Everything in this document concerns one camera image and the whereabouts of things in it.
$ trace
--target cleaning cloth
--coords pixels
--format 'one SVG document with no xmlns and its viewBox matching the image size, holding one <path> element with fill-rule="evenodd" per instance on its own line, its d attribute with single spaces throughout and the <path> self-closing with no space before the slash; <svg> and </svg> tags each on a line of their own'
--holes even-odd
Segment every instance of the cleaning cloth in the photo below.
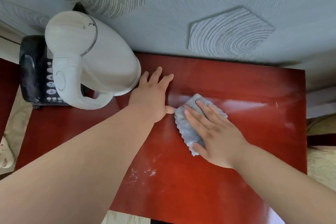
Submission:
<svg viewBox="0 0 336 224">
<path fill-rule="evenodd" d="M 184 106 L 187 105 L 191 107 L 192 109 L 198 111 L 201 115 L 205 116 L 202 110 L 198 107 L 196 104 L 196 100 L 201 100 L 205 105 L 212 105 L 215 107 L 222 115 L 224 115 L 226 118 L 228 117 L 226 113 L 224 113 L 221 109 L 219 109 L 217 106 L 215 106 L 211 101 L 205 99 L 200 94 L 195 94 L 191 99 L 189 99 L 187 102 L 185 102 L 182 106 L 175 109 L 175 123 L 177 125 L 177 128 L 180 131 L 180 134 L 182 135 L 182 138 L 185 142 L 185 144 L 189 147 L 189 150 L 191 151 L 191 154 L 193 156 L 198 155 L 197 152 L 195 152 L 191 146 L 192 144 L 199 143 L 200 145 L 204 146 L 203 139 L 197 134 L 195 129 L 190 125 L 190 123 L 187 121 L 185 115 L 184 115 Z"/>
</svg>

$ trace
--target finger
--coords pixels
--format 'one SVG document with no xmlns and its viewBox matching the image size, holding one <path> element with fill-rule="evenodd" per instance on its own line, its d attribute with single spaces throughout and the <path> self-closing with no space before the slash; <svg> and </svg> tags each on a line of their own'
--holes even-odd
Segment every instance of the finger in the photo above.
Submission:
<svg viewBox="0 0 336 224">
<path fill-rule="evenodd" d="M 208 129 L 203 126 L 194 116 L 191 115 L 188 110 L 184 110 L 185 117 L 187 121 L 191 124 L 191 126 L 196 130 L 196 132 L 200 135 L 200 137 L 205 138 Z"/>
<path fill-rule="evenodd" d="M 166 110 L 166 113 L 174 113 L 175 112 L 174 107 L 171 107 L 169 105 L 165 106 L 165 110 Z"/>
<path fill-rule="evenodd" d="M 148 82 L 148 75 L 149 73 L 145 71 L 145 73 L 140 77 L 139 85 L 144 85 L 145 83 Z"/>
<path fill-rule="evenodd" d="M 217 117 L 221 121 L 231 124 L 231 122 L 224 115 L 222 115 L 215 107 L 213 107 L 212 105 L 208 105 L 208 107 L 217 115 Z"/>
<path fill-rule="evenodd" d="M 193 143 L 191 147 L 195 152 L 200 154 L 204 159 L 206 160 L 209 159 L 208 151 L 206 150 L 206 148 L 201 146 L 199 143 Z"/>
<path fill-rule="evenodd" d="M 217 125 L 220 125 L 222 123 L 219 117 L 201 100 L 197 100 L 196 104 L 199 106 L 199 108 L 202 110 L 202 112 L 205 114 L 209 121 Z"/>
<path fill-rule="evenodd" d="M 174 75 L 170 74 L 170 75 L 166 75 L 165 77 L 163 77 L 161 79 L 161 81 L 159 82 L 159 85 L 166 91 L 168 88 L 169 83 L 174 79 Z"/>
<path fill-rule="evenodd" d="M 152 74 L 148 82 L 152 85 L 157 84 L 161 73 L 162 73 L 162 67 L 158 67 L 156 71 Z"/>
<path fill-rule="evenodd" d="M 204 117 L 199 112 L 197 112 L 194 109 L 192 109 L 191 107 L 189 107 L 189 106 L 186 105 L 186 106 L 184 106 L 184 108 L 189 113 L 191 113 L 191 115 L 194 116 L 195 119 L 198 120 L 207 129 L 210 129 L 213 126 L 213 123 L 211 121 L 209 121 L 206 117 Z"/>
</svg>

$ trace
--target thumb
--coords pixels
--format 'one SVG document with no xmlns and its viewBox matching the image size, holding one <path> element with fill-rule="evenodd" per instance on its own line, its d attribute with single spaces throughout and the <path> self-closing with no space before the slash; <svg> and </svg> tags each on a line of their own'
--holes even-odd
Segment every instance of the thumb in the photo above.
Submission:
<svg viewBox="0 0 336 224">
<path fill-rule="evenodd" d="M 208 157 L 209 157 L 208 151 L 203 146 L 201 146 L 199 143 L 193 143 L 192 149 L 198 154 L 200 154 L 204 159 L 208 160 Z"/>
<path fill-rule="evenodd" d="M 174 113 L 174 107 L 171 107 L 169 105 L 165 106 L 166 113 Z"/>
</svg>

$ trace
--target white kettle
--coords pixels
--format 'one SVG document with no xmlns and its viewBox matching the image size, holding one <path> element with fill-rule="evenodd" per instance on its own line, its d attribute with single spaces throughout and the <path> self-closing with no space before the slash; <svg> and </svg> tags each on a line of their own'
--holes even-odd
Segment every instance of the white kettle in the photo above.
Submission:
<svg viewBox="0 0 336 224">
<path fill-rule="evenodd" d="M 117 32 L 87 14 L 57 14 L 47 24 L 45 40 L 53 54 L 57 93 L 69 105 L 101 108 L 139 81 L 141 66 L 131 48 Z M 99 96 L 84 97 L 81 83 Z"/>
</svg>

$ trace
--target wooden table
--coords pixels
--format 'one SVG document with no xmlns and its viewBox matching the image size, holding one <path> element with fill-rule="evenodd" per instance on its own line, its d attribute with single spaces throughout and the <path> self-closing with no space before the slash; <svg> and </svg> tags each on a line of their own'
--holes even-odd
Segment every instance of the wooden table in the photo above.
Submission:
<svg viewBox="0 0 336 224">
<path fill-rule="evenodd" d="M 195 93 L 221 108 L 250 143 L 306 173 L 305 72 L 201 59 L 136 54 L 143 71 L 173 73 L 167 103 Z M 34 110 L 17 169 L 124 108 L 130 94 L 98 110 Z M 265 223 L 268 208 L 231 169 L 192 157 L 166 115 L 129 167 L 111 210 L 176 224 Z"/>
</svg>

